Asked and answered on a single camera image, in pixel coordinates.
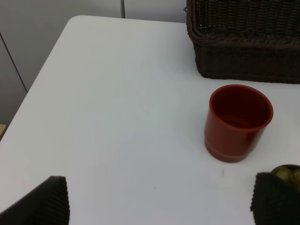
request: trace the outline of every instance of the brown wicker basket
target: brown wicker basket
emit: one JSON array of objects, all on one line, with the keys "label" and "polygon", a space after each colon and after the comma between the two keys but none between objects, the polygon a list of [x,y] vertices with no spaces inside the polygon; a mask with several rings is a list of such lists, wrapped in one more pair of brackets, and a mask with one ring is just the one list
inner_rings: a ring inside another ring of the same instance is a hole
[{"label": "brown wicker basket", "polygon": [[300,83],[299,0],[187,0],[203,77]]}]

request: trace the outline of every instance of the cabinet door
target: cabinet door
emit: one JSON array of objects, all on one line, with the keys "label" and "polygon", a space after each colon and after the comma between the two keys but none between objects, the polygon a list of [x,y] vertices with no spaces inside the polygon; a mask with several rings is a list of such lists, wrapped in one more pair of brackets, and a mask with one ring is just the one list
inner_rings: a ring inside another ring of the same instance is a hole
[{"label": "cabinet door", "polygon": [[128,19],[185,23],[186,0],[124,0]]},{"label": "cabinet door", "polygon": [[0,0],[0,31],[28,90],[68,20],[76,15],[121,17],[121,3],[120,0]]},{"label": "cabinet door", "polygon": [[25,95],[25,88],[0,38],[0,124],[11,122]]}]

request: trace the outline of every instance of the red plastic cup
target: red plastic cup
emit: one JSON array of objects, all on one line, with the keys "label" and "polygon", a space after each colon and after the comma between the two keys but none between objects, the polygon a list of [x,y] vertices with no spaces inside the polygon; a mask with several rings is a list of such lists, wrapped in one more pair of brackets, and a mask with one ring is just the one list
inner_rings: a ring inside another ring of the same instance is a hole
[{"label": "red plastic cup", "polygon": [[205,146],[221,161],[242,161],[255,148],[272,118],[272,104],[260,91],[238,84],[223,86],[210,97]]}]

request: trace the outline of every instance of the cup rim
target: cup rim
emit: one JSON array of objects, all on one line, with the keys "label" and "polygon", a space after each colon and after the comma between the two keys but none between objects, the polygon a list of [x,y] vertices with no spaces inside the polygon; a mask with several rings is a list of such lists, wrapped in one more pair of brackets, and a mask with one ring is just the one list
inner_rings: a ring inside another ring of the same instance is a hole
[{"label": "cup rim", "polygon": [[[266,103],[268,104],[268,106],[270,108],[270,115],[269,115],[269,118],[267,119],[267,121],[265,123],[263,123],[262,125],[258,126],[258,127],[242,128],[242,127],[235,127],[233,125],[230,125],[229,123],[226,123],[221,118],[219,118],[219,116],[216,114],[216,112],[214,111],[214,109],[212,107],[212,101],[213,101],[215,95],[218,94],[220,91],[222,91],[223,89],[231,88],[231,87],[241,87],[241,88],[245,88],[245,89],[254,91],[257,94],[259,94],[266,101]],[[217,120],[221,124],[223,124],[224,126],[230,128],[230,129],[239,130],[239,131],[246,131],[246,132],[255,132],[255,131],[258,131],[258,130],[261,130],[261,129],[265,128],[271,122],[271,120],[273,118],[273,106],[272,106],[270,100],[264,94],[262,94],[259,90],[255,89],[255,88],[252,88],[252,87],[249,87],[249,86],[246,86],[246,85],[242,85],[242,84],[229,84],[229,85],[225,85],[225,86],[222,86],[222,87],[216,89],[210,97],[210,111],[214,115],[214,117],[217,118]]]}]

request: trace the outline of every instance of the white table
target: white table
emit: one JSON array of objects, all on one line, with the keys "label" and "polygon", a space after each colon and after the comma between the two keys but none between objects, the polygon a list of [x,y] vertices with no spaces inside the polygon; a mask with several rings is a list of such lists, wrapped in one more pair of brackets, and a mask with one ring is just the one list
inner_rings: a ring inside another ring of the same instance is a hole
[{"label": "white table", "polygon": [[[0,142],[0,211],[64,175],[71,225],[253,225],[256,173],[300,164],[300,86],[205,79],[194,57],[183,23],[71,19]],[[274,107],[236,164],[203,144],[209,97],[230,83]]]}]

